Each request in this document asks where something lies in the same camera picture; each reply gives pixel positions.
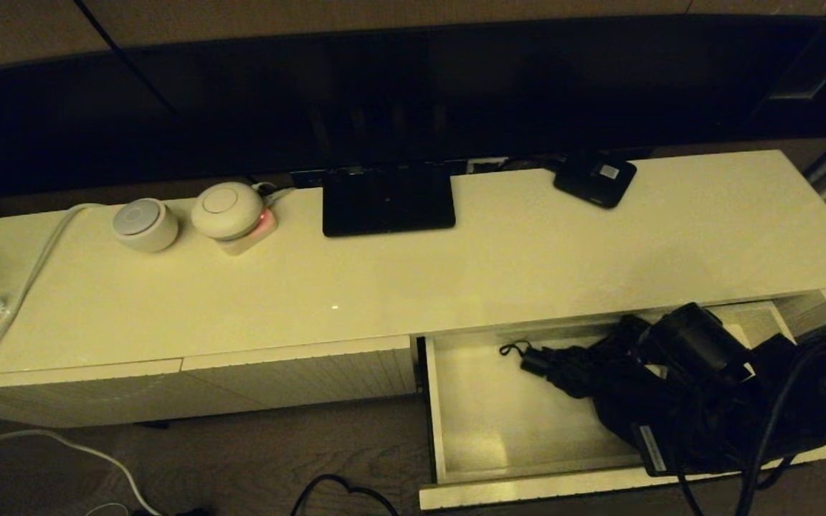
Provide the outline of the white speaker with grey top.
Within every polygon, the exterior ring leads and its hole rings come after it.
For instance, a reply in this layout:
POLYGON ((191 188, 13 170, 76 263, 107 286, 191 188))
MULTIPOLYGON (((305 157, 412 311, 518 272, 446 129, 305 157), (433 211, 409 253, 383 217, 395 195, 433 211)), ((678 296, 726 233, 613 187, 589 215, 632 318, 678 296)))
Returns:
POLYGON ((179 222, 163 201, 145 197, 122 206, 112 219, 111 229, 125 247, 157 254, 175 242, 179 222))

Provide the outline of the white ribbed cabinet door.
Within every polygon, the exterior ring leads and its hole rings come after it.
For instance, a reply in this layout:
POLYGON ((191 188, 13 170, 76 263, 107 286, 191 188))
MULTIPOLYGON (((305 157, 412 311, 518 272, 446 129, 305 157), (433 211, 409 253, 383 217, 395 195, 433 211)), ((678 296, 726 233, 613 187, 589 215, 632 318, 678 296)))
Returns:
POLYGON ((407 335, 187 357, 181 372, 243 396, 259 409, 417 392, 407 335))
POLYGON ((69 428, 131 424, 169 406, 181 359, 0 373, 0 419, 69 428))

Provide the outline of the white power strip red light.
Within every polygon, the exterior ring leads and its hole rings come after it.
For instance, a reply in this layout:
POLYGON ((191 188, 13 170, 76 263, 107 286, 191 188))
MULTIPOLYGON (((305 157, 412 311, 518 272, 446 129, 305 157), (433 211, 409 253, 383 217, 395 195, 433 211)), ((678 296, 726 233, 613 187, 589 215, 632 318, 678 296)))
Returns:
POLYGON ((269 195, 261 196, 265 208, 261 216, 257 219, 255 226, 249 231, 244 231, 242 235, 232 239, 218 239, 217 245, 228 255, 238 256, 244 254, 248 249, 259 244, 263 239, 269 237, 279 227, 279 219, 273 207, 277 202, 295 192, 295 188, 284 188, 269 195))

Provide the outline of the white round dome device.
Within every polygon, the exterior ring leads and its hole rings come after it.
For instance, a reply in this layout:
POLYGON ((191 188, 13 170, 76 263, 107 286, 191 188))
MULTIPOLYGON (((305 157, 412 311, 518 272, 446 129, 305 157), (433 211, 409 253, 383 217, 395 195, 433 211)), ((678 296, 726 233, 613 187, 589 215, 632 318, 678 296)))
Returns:
POLYGON ((225 182, 197 196, 190 220, 200 234, 216 241, 229 241, 252 231, 265 208, 262 197, 251 186, 225 182))

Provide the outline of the black television screen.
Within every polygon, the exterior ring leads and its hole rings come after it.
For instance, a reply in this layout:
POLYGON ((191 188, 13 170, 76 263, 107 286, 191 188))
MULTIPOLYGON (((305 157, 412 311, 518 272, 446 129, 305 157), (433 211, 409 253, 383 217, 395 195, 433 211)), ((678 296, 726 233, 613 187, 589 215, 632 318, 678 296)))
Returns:
POLYGON ((0 68, 0 195, 727 136, 821 26, 573 19, 168 44, 0 68))

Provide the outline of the black television base plate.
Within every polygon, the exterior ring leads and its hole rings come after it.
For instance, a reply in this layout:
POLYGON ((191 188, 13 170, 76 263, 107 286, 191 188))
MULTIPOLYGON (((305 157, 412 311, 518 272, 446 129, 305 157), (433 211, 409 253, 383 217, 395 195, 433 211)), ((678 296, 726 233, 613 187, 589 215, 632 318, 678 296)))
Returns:
POLYGON ((323 180, 328 238, 439 231, 456 222, 450 175, 431 163, 338 169, 323 180))

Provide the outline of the white ribbed cabinet drawer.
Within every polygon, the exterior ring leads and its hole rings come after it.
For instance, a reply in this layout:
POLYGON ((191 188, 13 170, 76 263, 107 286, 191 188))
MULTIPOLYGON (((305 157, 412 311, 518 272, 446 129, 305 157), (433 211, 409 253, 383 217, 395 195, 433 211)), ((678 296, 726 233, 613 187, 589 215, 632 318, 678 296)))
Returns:
MULTIPOLYGON (((775 333, 796 339, 822 327, 798 331, 774 302, 702 306, 747 348, 775 333)), ((515 352, 502 345, 527 340, 536 347, 588 347, 610 333, 622 317, 652 325, 681 306, 620 315, 594 315, 558 324, 511 330, 476 330, 427 337, 429 408, 434 480, 423 487, 425 512, 515 502, 611 494, 674 484, 738 477, 749 502, 779 477, 787 464, 826 459, 826 445, 744 471, 653 477, 640 455, 611 434, 590 399, 575 399, 522 370, 515 352)))

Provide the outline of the small black set-top box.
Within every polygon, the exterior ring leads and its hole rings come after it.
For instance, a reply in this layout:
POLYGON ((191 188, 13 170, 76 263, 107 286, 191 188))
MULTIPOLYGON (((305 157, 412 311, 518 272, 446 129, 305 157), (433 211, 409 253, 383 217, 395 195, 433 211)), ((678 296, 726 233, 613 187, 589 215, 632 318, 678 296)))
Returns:
POLYGON ((637 166, 602 153, 571 154, 554 167, 554 188, 603 209, 615 209, 637 166))

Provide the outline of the black umbrella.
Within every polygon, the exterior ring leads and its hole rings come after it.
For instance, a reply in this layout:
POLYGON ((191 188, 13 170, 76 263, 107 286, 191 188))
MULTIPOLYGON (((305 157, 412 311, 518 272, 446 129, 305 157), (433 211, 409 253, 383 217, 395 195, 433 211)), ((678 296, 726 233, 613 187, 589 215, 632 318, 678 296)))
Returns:
POLYGON ((666 365, 651 362, 643 353, 640 339, 651 326, 640 317, 627 315, 602 340, 588 347, 554 349, 516 340, 502 345, 499 353, 517 353, 522 370, 547 380, 571 398, 590 399, 600 424, 628 444, 629 363, 641 363, 660 378, 676 378, 685 384, 666 365))

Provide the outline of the white tv cabinet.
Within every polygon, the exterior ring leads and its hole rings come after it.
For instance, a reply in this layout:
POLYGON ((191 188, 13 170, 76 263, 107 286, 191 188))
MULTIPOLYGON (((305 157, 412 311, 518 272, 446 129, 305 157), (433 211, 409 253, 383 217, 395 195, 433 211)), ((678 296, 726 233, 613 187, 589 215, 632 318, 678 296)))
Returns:
MULTIPOLYGON (((72 217, 0 342, 0 373, 119 365, 502 328, 826 290, 826 203, 780 151, 638 161, 616 209, 545 170, 456 176, 446 231, 330 239, 322 192, 275 205, 239 256, 188 223, 168 249, 121 244, 117 206, 72 217)), ((181 372, 157 419, 255 403, 181 372)))

